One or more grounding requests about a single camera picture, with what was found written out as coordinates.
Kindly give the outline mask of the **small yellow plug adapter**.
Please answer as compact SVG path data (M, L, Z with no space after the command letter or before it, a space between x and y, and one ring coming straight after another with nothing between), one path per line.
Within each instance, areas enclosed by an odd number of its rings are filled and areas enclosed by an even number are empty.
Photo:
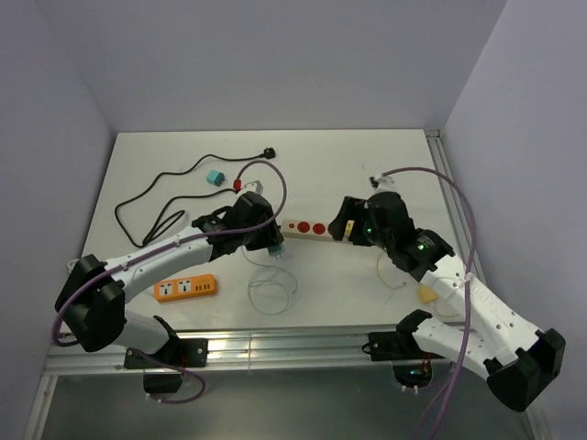
M344 231L344 235L343 235L343 239L345 241L350 241L350 236L352 234L353 227L354 227L354 221L348 220L348 222L346 223L345 231Z

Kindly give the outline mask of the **beige red power strip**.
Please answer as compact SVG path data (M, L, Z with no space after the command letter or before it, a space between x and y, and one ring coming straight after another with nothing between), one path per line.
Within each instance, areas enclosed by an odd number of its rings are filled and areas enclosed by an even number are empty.
M333 241L332 236L327 232L327 225L323 222L283 219L280 229L285 238Z

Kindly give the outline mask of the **teal charger with cable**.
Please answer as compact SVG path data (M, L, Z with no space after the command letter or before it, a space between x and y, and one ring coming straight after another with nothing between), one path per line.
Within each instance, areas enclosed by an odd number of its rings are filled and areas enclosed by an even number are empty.
M269 256L276 260L282 259L284 252L285 249L283 244L275 245L268 248Z

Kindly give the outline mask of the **aluminium right rail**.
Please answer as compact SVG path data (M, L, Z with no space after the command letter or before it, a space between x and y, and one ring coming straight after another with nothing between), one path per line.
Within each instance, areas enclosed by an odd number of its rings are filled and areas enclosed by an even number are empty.
M448 157L442 144L441 132L439 130L426 130L425 138L435 169L444 175L444 178L439 178L439 183L449 212L453 233L456 237L456 247L462 255L463 260L467 261L467 257L471 252L471 246L474 245L471 271L479 278L482 278L481 262L477 255L478 237L476 223L471 216L471 209L463 201L460 193L455 188L457 181L453 177L449 167Z

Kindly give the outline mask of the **orange power strip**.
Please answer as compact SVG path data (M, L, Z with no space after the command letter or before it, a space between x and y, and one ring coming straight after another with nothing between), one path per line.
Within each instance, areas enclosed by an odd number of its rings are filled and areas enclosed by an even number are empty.
M173 303L216 293L216 278L212 274L163 280L154 285L154 298L158 303Z

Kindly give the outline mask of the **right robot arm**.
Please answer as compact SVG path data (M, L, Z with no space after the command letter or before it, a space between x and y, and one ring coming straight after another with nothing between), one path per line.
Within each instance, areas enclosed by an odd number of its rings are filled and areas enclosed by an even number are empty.
M393 331L368 335L372 360L425 353L461 360L504 406L519 413L559 375L563 336L528 322L466 272L440 235L415 226L398 193L377 192L367 200L345 197L327 231L336 241L382 249L397 269L471 321L474 333L464 335L431 313L415 310Z

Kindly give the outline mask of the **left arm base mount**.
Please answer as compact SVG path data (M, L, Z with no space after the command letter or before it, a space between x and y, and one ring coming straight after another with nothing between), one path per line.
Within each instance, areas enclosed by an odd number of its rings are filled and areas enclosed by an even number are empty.
M125 354L124 369L143 371L143 390L153 400L180 404L199 399L205 392L204 378L192 371L206 365L208 340L205 338L178 338L169 341L155 354L129 348ZM198 392L190 398L172 399L188 381L199 384Z

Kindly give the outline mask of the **aluminium rail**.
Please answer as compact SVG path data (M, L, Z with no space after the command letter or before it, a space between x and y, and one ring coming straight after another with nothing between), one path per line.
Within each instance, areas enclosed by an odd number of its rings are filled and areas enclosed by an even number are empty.
M181 338L208 341L201 373L269 369L320 369L362 367L370 358L361 350L371 332L392 331L391 326L345 326L301 329L181 332ZM138 374L124 367L127 350L109 346L87 353L80 346L50 345L41 371L48 376Z
M471 209L463 201L460 193L455 188L457 181L453 177L449 167L448 157L442 144L441 132L439 130L426 130L425 138L435 169L444 175L444 178L439 178L439 183L449 212L453 233L456 237L456 247L462 255L463 260L467 261L467 257L471 252L471 246L474 245L471 271L479 278L482 278L481 262L477 255L478 237L476 223L471 216Z

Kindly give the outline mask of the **aluminium front rail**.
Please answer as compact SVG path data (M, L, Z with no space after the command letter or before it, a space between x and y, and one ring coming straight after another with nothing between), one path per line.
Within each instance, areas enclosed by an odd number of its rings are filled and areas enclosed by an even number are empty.
M391 326L345 326L301 329L181 332L181 338L208 341L201 373L269 369L320 369L362 367L370 358L361 350L371 332L392 331ZM138 374L124 367L127 350L109 346L87 353L80 346L50 345L41 371L48 376Z

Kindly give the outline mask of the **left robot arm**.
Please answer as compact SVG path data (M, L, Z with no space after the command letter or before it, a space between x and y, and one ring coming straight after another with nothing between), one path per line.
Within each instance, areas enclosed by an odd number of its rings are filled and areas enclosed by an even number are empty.
M55 303L53 344L81 345L89 353L116 345L143 352L158 366L170 365L179 354L175 331L159 316L128 311L127 304L157 282L241 247L280 245L276 217L281 210L255 192L244 192L158 244L105 261L95 255L80 258Z

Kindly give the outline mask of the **small teal plug adapter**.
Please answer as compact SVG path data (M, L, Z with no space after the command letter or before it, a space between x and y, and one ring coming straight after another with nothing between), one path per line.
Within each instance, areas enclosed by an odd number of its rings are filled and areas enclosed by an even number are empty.
M210 170L205 177L206 181L215 186L220 187L226 180L225 174L219 170Z

